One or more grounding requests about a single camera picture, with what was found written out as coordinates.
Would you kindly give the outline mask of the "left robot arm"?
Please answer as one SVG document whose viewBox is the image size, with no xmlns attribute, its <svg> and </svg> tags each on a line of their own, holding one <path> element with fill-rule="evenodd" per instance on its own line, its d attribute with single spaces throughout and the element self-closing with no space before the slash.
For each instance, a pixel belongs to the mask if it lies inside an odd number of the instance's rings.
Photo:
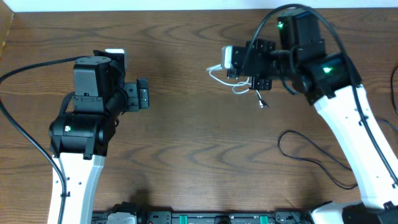
<svg viewBox="0 0 398 224">
<path fill-rule="evenodd" d="M 75 60 L 75 91 L 49 127 L 53 172 L 48 223 L 90 223 L 96 187 L 118 116 L 149 107 L 149 84 L 125 81 L 123 49 L 95 50 Z"/>
</svg>

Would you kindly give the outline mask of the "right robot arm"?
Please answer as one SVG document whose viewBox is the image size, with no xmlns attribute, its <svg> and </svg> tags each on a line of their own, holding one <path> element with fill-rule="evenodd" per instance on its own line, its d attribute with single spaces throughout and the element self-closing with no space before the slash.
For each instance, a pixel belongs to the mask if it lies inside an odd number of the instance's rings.
<svg viewBox="0 0 398 224">
<path fill-rule="evenodd" d="M 252 90 L 273 80 L 291 81 L 335 135 L 356 179 L 361 200 L 327 202 L 308 211 L 310 223 L 396 223 L 397 157 L 371 111 L 362 79 L 346 50 L 328 54 L 320 34 L 336 31 L 316 10 L 287 4 L 277 15 L 281 49 L 257 35 L 243 47 L 222 49 L 221 66 L 230 78 L 250 77 Z"/>
</svg>

